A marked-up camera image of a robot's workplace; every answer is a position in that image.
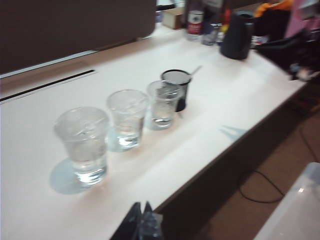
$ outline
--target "water glass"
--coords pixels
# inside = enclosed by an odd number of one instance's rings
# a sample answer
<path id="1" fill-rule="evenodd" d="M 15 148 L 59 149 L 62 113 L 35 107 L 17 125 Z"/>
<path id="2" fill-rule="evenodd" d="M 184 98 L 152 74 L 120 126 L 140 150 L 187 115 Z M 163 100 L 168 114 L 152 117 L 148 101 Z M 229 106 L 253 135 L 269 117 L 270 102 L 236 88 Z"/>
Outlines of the water glass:
<path id="1" fill-rule="evenodd" d="M 109 118 L 95 107 L 79 107 L 63 113 L 54 130 L 63 141 L 80 182 L 100 182 L 107 170 L 106 135 Z"/>
<path id="2" fill-rule="evenodd" d="M 181 86 L 175 83 L 154 81 L 147 87 L 151 101 L 152 123 L 159 128 L 172 125 L 178 100 L 183 96 Z"/>
<path id="3" fill-rule="evenodd" d="M 107 99 L 115 126 L 117 142 L 122 149 L 139 145 L 148 97 L 141 91 L 126 89 L 116 91 Z"/>

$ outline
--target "brown panel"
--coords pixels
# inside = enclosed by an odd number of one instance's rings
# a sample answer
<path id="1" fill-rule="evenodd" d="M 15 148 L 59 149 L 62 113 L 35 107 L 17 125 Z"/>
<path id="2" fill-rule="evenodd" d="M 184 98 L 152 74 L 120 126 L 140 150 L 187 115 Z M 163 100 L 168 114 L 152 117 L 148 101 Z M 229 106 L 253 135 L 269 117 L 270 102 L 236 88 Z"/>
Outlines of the brown panel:
<path id="1" fill-rule="evenodd" d="M 0 73 L 152 33 L 156 0 L 3 0 Z"/>

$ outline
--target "cardboard box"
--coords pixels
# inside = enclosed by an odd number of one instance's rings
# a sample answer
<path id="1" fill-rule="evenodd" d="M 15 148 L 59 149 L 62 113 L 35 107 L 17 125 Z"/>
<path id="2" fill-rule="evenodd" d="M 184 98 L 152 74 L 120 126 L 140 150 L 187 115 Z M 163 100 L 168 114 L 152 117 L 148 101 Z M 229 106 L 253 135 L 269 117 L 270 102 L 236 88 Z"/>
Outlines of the cardboard box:
<path id="1" fill-rule="evenodd" d="M 164 10 L 162 14 L 162 25 L 171 29 L 182 28 L 182 15 L 184 14 L 183 6 Z"/>

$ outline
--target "orange object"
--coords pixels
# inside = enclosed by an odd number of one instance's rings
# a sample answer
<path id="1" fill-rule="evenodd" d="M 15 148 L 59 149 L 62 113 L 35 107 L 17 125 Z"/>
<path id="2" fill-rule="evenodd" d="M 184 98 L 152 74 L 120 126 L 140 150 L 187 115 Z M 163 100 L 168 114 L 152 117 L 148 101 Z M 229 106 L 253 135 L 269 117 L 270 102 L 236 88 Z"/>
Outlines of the orange object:
<path id="1" fill-rule="evenodd" d="M 264 3 L 255 10 L 254 16 L 255 17 L 262 16 L 262 14 L 264 14 L 264 11 L 267 9 L 272 9 L 272 10 L 281 9 L 281 10 L 289 11 L 291 10 L 293 3 L 294 3 L 294 0 L 283 0 L 281 2 L 274 3 L 274 4 Z"/>

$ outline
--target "black cable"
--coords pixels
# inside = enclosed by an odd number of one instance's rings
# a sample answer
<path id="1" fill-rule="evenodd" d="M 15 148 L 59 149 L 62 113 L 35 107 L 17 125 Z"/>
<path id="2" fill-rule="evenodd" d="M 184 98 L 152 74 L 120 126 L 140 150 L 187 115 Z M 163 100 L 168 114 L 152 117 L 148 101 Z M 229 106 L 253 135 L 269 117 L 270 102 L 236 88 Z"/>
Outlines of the black cable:
<path id="1" fill-rule="evenodd" d="M 262 177 L 264 177 L 281 194 L 281 197 L 277 198 L 277 199 L 273 199 L 273 200 L 258 200 L 258 199 L 254 199 L 254 198 L 246 196 L 241 189 L 241 186 L 242 186 L 241 182 L 244 177 L 248 176 L 251 173 L 257 173 L 257 174 L 260 174 Z M 240 194 L 242 195 L 242 197 L 244 197 L 245 199 L 248 199 L 252 202 L 256 202 L 256 203 L 260 203 L 260 204 L 273 204 L 273 203 L 279 202 L 282 200 L 282 198 L 285 195 L 266 175 L 264 175 L 262 172 L 257 171 L 257 170 L 247 171 L 247 172 L 244 172 L 243 174 L 241 174 L 240 177 L 238 178 L 237 185 L 238 185 L 238 190 L 239 190 Z"/>
<path id="2" fill-rule="evenodd" d="M 308 118 L 316 115 L 316 114 L 319 113 L 319 112 L 320 112 L 320 110 L 317 110 L 317 111 L 313 112 L 311 115 L 309 115 Z M 313 156 L 313 158 L 314 158 L 314 161 L 317 162 L 317 163 L 319 163 L 319 160 L 318 160 L 318 158 L 317 158 L 317 155 L 316 155 L 315 151 L 312 149 L 312 147 L 310 146 L 310 143 L 308 142 L 308 140 L 306 139 L 306 137 L 305 137 L 305 135 L 304 135 L 304 131 L 303 131 L 303 130 L 304 130 L 304 128 L 305 128 L 305 125 L 306 125 L 306 124 L 303 124 L 301 127 L 299 127 L 298 132 L 299 132 L 299 134 L 300 134 L 300 136 L 301 136 L 301 138 L 302 138 L 305 146 L 309 149 L 310 153 L 312 154 L 312 156 Z M 257 174 L 260 174 L 262 177 L 264 177 L 264 178 L 281 194 L 281 197 L 278 198 L 278 199 L 273 199 L 273 200 L 265 201 L 265 200 L 258 200 L 258 199 L 254 199 L 254 198 L 251 198 L 251 197 L 246 196 L 246 195 L 243 193 L 242 189 L 241 189 L 241 187 L 242 187 L 241 182 L 242 182 L 242 180 L 243 180 L 244 177 L 247 177 L 248 175 L 250 175 L 250 174 L 252 174 L 252 173 L 257 173 Z M 272 204 L 272 203 L 276 203 L 276 202 L 281 201 L 282 198 L 285 196 L 285 194 L 284 194 L 266 175 L 264 175 L 262 172 L 257 171 L 257 170 L 246 171 L 246 172 L 242 173 L 242 174 L 240 175 L 240 177 L 238 178 L 238 180 L 237 180 L 237 189 L 239 190 L 239 192 L 240 192 L 240 194 L 242 195 L 242 197 L 244 197 L 245 199 L 250 200 L 250 201 L 252 201 L 252 202 L 256 202 L 256 203 L 261 203 L 261 204 Z"/>

